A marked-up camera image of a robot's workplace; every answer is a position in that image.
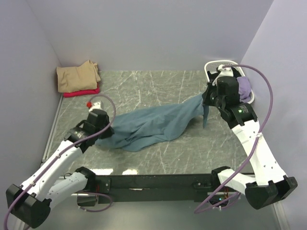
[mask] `red folded cloth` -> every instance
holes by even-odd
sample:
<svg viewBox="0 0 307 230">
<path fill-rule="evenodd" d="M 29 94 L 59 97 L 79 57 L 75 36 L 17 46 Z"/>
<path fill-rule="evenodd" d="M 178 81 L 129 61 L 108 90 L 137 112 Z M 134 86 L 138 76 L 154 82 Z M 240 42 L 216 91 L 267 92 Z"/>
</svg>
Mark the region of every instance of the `red folded cloth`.
<svg viewBox="0 0 307 230">
<path fill-rule="evenodd" d="M 64 97 L 76 97 L 87 94 L 98 94 L 100 92 L 99 85 L 97 84 L 97 89 L 95 90 L 80 90 L 77 92 L 65 92 Z"/>
</svg>

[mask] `marble tabletop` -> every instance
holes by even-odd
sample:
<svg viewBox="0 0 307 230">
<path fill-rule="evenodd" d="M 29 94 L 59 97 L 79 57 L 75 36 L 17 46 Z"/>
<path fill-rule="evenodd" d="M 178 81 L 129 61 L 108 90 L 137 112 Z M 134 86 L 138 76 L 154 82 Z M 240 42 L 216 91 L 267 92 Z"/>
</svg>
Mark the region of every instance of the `marble tabletop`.
<svg viewBox="0 0 307 230">
<path fill-rule="evenodd" d="M 100 76 L 101 92 L 112 98 L 118 115 L 150 106 L 182 103 L 203 93 L 207 86 L 204 71 L 102 71 Z M 90 97 L 63 98 L 47 157 L 57 149 L 67 131 L 87 117 L 86 102 Z M 110 102 L 102 101 L 112 116 Z M 178 139 L 139 152 L 92 146 L 67 172 L 84 166 L 96 174 L 210 173 L 225 165 L 236 169 L 245 158 L 243 147 L 218 110 L 210 108 L 206 128 L 202 128 L 202 117 L 196 117 Z M 253 173 L 250 164 L 243 172 Z"/>
</svg>

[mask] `black wire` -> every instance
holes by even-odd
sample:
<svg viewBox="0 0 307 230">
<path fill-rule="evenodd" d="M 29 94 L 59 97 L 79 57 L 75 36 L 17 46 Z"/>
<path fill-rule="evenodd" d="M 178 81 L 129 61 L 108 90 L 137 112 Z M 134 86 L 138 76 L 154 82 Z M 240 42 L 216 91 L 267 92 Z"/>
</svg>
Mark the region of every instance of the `black wire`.
<svg viewBox="0 0 307 230">
<path fill-rule="evenodd" d="M 70 172 L 65 173 L 65 174 L 64 174 L 64 180 L 66 180 L 65 176 L 66 176 L 67 174 L 69 174 L 69 176 L 72 175 Z"/>
</svg>

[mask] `purple cloth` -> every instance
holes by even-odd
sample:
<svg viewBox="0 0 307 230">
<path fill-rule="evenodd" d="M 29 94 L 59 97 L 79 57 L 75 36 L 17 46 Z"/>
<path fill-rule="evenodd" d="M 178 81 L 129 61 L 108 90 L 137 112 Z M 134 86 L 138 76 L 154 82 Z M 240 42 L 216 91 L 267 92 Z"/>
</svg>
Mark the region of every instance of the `purple cloth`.
<svg viewBox="0 0 307 230">
<path fill-rule="evenodd" d="M 251 85 L 248 78 L 243 76 L 237 77 L 236 80 L 239 82 L 240 102 L 249 102 L 251 100 Z"/>
</svg>

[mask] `garment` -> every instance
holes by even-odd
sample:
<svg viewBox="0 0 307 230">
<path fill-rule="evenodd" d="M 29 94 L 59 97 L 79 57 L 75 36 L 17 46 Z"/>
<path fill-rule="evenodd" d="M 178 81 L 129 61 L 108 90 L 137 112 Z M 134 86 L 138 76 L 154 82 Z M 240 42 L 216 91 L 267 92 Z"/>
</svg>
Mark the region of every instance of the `garment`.
<svg viewBox="0 0 307 230">
<path fill-rule="evenodd" d="M 251 100 L 251 85 L 247 77 L 237 77 L 239 82 L 240 102 L 247 103 Z"/>
<path fill-rule="evenodd" d="M 58 91 L 95 90 L 100 81 L 97 63 L 86 61 L 79 67 L 57 67 Z"/>
<path fill-rule="evenodd" d="M 113 136 L 97 140 L 96 145 L 132 152 L 140 151 L 158 142 L 177 139 L 189 121 L 196 116 L 203 116 L 205 127 L 208 113 L 209 107 L 202 106 L 201 94 L 180 104 L 135 110 L 116 116 L 112 125 Z"/>
<path fill-rule="evenodd" d="M 95 90 L 80 90 L 77 92 L 65 92 L 63 96 L 64 97 L 76 97 L 76 96 L 82 96 L 82 95 L 88 95 L 88 94 L 98 94 L 99 92 L 100 92 L 100 89 L 97 83 L 97 89 Z"/>
</svg>

